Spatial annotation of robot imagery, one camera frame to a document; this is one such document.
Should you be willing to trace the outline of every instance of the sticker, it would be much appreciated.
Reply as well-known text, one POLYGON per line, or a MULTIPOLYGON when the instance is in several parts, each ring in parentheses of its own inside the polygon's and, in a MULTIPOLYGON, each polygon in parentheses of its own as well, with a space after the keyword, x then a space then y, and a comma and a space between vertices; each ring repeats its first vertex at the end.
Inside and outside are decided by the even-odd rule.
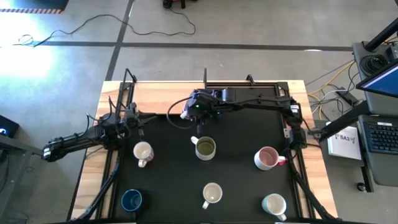
POLYGON ((377 122, 377 125, 392 126, 391 123, 377 122))

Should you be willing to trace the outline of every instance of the laptop keyboard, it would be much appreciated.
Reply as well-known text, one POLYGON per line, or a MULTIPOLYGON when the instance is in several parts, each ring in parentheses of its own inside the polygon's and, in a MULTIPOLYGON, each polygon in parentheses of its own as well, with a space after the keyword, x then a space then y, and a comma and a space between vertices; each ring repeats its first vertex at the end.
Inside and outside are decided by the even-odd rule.
POLYGON ((368 124, 370 151, 398 154, 398 126, 368 124))

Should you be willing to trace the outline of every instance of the mug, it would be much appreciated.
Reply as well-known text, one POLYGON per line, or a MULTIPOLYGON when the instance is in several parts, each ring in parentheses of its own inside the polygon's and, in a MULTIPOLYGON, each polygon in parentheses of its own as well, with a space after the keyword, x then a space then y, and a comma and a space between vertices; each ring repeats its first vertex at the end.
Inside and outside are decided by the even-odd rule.
POLYGON ((142 195, 140 191, 131 189, 122 196, 122 207, 127 212, 135 212, 142 205, 142 195))
POLYGON ((279 194, 270 194, 262 199, 262 209, 271 215, 275 215, 281 221, 286 220, 286 201, 279 194))
POLYGON ((223 189, 216 183, 209 183, 203 188, 203 197, 205 198, 205 203, 202 208, 207 209, 207 206, 211 203, 217 203, 221 200, 223 196, 223 189))
POLYGON ((279 156, 278 152, 273 147, 262 147, 256 155, 254 155, 254 163, 260 170, 270 170, 278 162, 284 162, 285 157, 279 156))
POLYGON ((138 166, 143 168, 147 162, 154 159, 154 150, 148 142, 139 142, 134 146, 134 156, 139 160, 138 166))
POLYGON ((195 153, 199 159, 209 161, 215 156, 216 143, 211 137, 202 137, 198 139, 195 136, 192 136, 191 142, 196 145, 195 153))

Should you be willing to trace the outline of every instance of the wooden table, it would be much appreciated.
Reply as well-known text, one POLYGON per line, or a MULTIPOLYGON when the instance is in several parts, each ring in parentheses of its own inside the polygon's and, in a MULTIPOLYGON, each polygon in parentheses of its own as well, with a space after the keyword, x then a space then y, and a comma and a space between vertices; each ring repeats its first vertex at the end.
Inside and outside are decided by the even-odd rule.
MULTIPOLYGON (((225 81, 208 81, 208 83, 211 82, 219 83, 225 81)), ((303 118, 307 121, 310 128, 314 127, 313 117, 311 114, 310 104, 308 102, 304 81, 264 80, 257 82, 287 82, 289 84, 290 95, 301 104, 303 118)), ((114 102, 117 102, 119 86, 120 81, 104 82, 101 91, 101 97, 99 98, 96 118, 99 118, 105 113, 109 113, 108 96, 110 96, 114 102)), ((172 103, 175 103, 177 100, 181 100, 182 98, 186 98, 190 95, 192 90, 196 88, 204 88, 204 83, 199 81, 137 82, 134 87, 133 102, 137 104, 138 109, 142 112, 165 114, 172 103)), ((181 113, 183 105, 184 103, 176 105, 171 113, 181 113)), ((307 141, 308 143, 316 144, 316 141, 313 139, 307 139, 307 141)), ((87 153, 92 152, 97 148, 99 148, 99 146, 89 148, 87 150, 87 153)), ((103 177, 104 165, 106 160, 106 152, 106 150, 100 150, 92 154, 85 160, 74 201, 72 217, 78 217, 79 215, 81 215, 86 207, 93 201, 94 197, 97 195, 101 187, 101 180, 103 177)), ((335 207, 335 201, 333 200, 333 195, 331 193, 328 174, 326 173, 326 167, 325 163, 323 162, 321 150, 317 147, 309 146, 302 152, 305 168, 307 171, 308 183, 310 185, 311 191, 315 194, 317 199, 326 208, 326 210, 331 215, 337 217, 338 215, 335 207)), ((108 190, 108 194, 107 196, 105 196, 104 207, 102 211, 103 217, 107 217, 108 215, 110 192, 111 189, 108 190)), ((308 217, 305 196, 301 189, 299 190, 299 193, 303 214, 305 217, 308 217)))

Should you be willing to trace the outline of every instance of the mug handle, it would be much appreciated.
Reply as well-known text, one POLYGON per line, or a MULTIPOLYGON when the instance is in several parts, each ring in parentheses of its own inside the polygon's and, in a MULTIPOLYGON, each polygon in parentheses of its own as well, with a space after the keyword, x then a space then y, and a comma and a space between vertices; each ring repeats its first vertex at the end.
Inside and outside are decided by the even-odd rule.
POLYGON ((278 162, 285 162, 286 158, 284 156, 279 156, 278 157, 278 162))
POLYGON ((281 221, 285 221, 286 220, 286 215, 285 214, 277 215, 276 217, 278 217, 278 219, 280 219, 281 221))
POLYGON ((203 206, 202 206, 202 208, 203 209, 207 209, 207 206, 209 206, 209 202, 208 201, 205 201, 205 203, 203 203, 203 206))
POLYGON ((199 139, 196 138, 195 136, 191 137, 191 142, 194 143, 195 145, 198 143, 199 139))
POLYGON ((139 166, 140 168, 144 168, 146 164, 147 164, 147 161, 145 161, 145 160, 143 160, 143 159, 140 159, 140 160, 138 161, 138 166, 139 166))

